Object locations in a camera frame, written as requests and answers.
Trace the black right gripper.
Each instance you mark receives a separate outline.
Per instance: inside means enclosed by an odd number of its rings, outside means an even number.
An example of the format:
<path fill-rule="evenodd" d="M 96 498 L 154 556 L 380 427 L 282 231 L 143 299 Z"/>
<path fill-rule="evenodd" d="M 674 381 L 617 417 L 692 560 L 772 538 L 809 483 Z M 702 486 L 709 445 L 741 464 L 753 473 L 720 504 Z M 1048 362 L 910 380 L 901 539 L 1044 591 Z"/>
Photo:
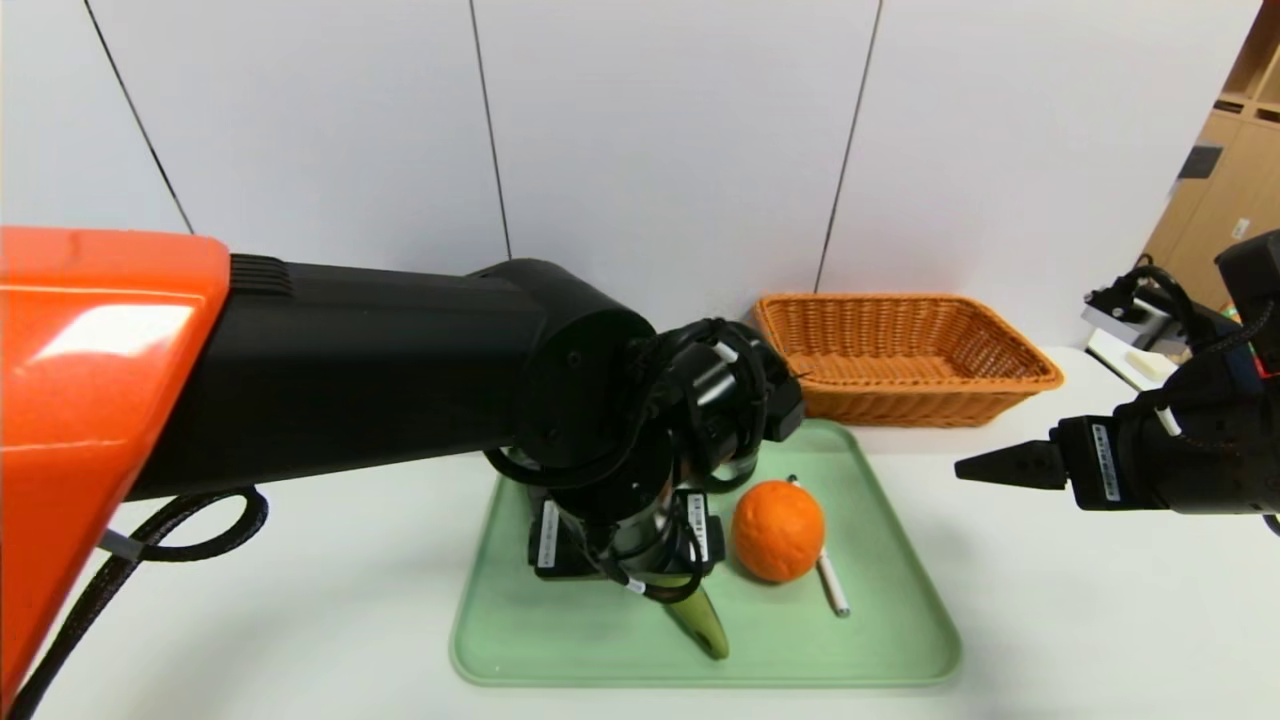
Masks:
<path fill-rule="evenodd" d="M 1050 434 L 1057 445 L 1028 441 L 959 460 L 954 470 L 1028 489 L 1065 489 L 1070 478 L 1085 510 L 1242 514 L 1233 473 L 1243 459 L 1243 395 L 1146 391 L 1108 416 L 1060 421 Z"/>

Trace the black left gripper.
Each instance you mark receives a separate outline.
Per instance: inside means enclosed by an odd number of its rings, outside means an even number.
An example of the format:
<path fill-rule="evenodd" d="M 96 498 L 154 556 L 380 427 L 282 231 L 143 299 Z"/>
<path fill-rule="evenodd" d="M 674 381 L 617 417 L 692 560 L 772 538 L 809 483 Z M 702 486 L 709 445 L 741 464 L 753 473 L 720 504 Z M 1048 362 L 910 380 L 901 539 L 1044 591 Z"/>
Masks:
<path fill-rule="evenodd" d="M 588 550 L 586 527 L 544 489 L 527 492 L 527 564 L 547 582 L 598 579 L 603 574 Z M 699 489 L 673 489 L 637 516 L 614 527 L 612 550 L 632 577 L 682 575 L 700 559 L 709 574 L 726 560 L 726 534 L 710 500 Z"/>

